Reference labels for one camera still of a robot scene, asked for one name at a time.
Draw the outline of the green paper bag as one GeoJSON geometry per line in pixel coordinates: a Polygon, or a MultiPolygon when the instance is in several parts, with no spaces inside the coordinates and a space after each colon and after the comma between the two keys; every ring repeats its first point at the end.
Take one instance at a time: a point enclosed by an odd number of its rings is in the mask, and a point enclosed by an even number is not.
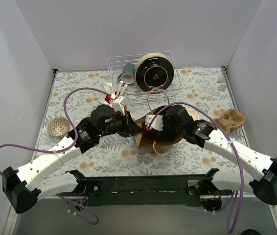
{"type": "Polygon", "coordinates": [[[163,92],[168,104],[170,104],[170,99],[165,90],[160,88],[153,88],[151,91],[149,91],[147,95],[147,105],[150,112],[136,121],[136,124],[141,127],[143,131],[142,133],[135,135],[135,141],[139,148],[152,147],[155,154],[159,156],[165,156],[172,151],[174,144],[178,143],[182,137],[173,130],[146,130],[147,124],[145,121],[148,120],[149,115],[155,115],[157,111],[161,109],[160,107],[152,109],[150,105],[150,96],[156,92],[163,92]]]}

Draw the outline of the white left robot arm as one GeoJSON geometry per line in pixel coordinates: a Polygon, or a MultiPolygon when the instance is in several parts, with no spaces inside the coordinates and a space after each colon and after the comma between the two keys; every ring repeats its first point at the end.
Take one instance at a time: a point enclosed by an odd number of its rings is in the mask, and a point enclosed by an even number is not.
{"type": "Polygon", "coordinates": [[[17,214],[31,209],[38,200],[62,192],[82,195],[86,184],[73,174],[64,179],[47,179],[47,176],[66,162],[82,155],[99,143],[101,137],[119,134],[127,138],[139,134],[142,128],[132,119],[129,111],[114,111],[108,105],[99,105],[89,117],[82,119],[51,149],[17,169],[2,172],[2,190],[17,214]]]}

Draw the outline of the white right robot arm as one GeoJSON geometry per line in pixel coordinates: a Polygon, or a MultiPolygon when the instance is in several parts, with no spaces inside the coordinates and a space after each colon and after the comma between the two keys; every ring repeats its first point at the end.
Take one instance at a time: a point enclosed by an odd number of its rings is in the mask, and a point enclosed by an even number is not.
{"type": "Polygon", "coordinates": [[[213,195],[222,190],[254,194],[262,202],[277,205],[277,156],[271,157],[233,141],[218,125],[194,120],[178,103],[158,111],[163,128],[177,131],[188,143],[212,151],[239,167],[237,173],[211,169],[203,179],[191,185],[192,194],[213,195]]]}

